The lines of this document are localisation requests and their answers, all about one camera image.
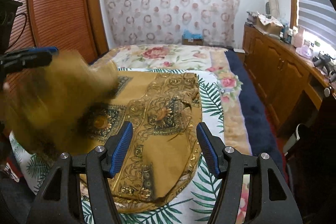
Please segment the floor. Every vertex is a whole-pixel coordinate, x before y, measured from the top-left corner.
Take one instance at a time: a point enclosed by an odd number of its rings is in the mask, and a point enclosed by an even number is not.
[[[267,118],[267,121],[269,123],[269,126],[271,127],[271,131],[274,135],[274,137],[276,138],[276,142],[277,142],[277,146],[278,146],[278,149],[279,151],[281,152],[281,156],[282,156],[282,162],[283,162],[283,173],[285,174],[285,179],[286,179],[286,182],[288,182],[288,176],[287,176],[287,173],[286,173],[286,158],[283,154],[283,148],[284,148],[284,145],[285,143],[287,142],[287,140],[283,139],[283,138],[277,138],[277,130],[275,129],[275,126],[273,124],[273,121],[272,121],[272,118],[271,118],[271,115],[270,113],[268,112],[267,108],[265,107],[265,115],[266,115],[266,118]]]

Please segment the cabinet knob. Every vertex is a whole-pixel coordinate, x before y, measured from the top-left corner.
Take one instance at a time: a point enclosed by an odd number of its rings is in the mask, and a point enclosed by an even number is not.
[[[329,88],[325,88],[325,90],[324,90],[324,96],[325,97],[329,97],[330,96],[330,89]]]
[[[281,62],[281,58],[279,58],[279,62]],[[279,63],[278,69],[280,69],[280,67],[281,67],[281,63]]]
[[[284,60],[282,60],[282,62],[281,62],[281,68],[280,68],[280,71],[282,71],[282,70],[283,70],[283,68],[284,68],[284,63],[285,63],[285,61],[284,61]]]

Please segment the blue gripper pad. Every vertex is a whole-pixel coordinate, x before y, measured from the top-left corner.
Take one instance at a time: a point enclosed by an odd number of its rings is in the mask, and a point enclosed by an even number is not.
[[[131,122],[124,122],[123,126],[119,130],[118,135],[122,135],[117,147],[112,154],[110,175],[112,178],[120,172],[124,163],[128,147],[133,137],[133,125]]]
[[[222,171],[226,171],[222,152],[225,145],[220,138],[211,134],[204,122],[197,125],[196,135],[209,171],[217,178]]]
[[[41,48],[30,48],[27,52],[50,52],[51,54],[58,53],[58,49],[56,47],[41,47]]]

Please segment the window blind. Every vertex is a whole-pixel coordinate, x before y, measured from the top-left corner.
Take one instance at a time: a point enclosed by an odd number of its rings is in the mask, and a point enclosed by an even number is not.
[[[299,0],[299,26],[336,49],[336,11],[329,0]]]

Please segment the navy blue blanket edge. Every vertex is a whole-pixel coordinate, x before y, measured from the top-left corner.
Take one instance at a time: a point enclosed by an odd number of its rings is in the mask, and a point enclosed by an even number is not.
[[[232,73],[238,76],[243,83],[239,95],[241,112],[245,119],[252,154],[258,156],[266,152],[271,156],[280,172],[284,175],[281,153],[277,148],[277,143],[272,134],[269,123],[265,115],[265,106],[260,101],[254,85],[245,70],[243,63],[234,51],[227,51],[226,58]]]

